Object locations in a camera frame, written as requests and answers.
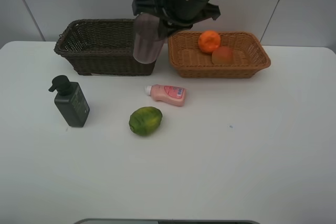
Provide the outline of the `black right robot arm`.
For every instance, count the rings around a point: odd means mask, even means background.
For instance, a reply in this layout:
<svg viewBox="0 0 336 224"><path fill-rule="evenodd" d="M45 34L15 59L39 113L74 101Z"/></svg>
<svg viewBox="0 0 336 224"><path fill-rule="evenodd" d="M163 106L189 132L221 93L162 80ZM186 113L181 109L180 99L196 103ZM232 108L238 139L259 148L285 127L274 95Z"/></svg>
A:
<svg viewBox="0 0 336 224"><path fill-rule="evenodd" d="M133 0L134 32L149 40L165 40L194 24L220 16L210 0Z"/></svg>

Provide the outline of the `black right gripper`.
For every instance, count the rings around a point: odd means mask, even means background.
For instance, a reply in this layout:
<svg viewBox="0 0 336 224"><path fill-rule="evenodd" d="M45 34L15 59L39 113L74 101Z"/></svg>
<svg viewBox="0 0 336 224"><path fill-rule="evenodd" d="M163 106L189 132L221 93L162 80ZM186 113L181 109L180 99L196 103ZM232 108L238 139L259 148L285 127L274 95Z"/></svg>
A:
<svg viewBox="0 0 336 224"><path fill-rule="evenodd" d="M132 10L135 16L147 13L161 19L159 40L167 40L184 27L220 16L219 7L209 0L133 0Z"/></svg>

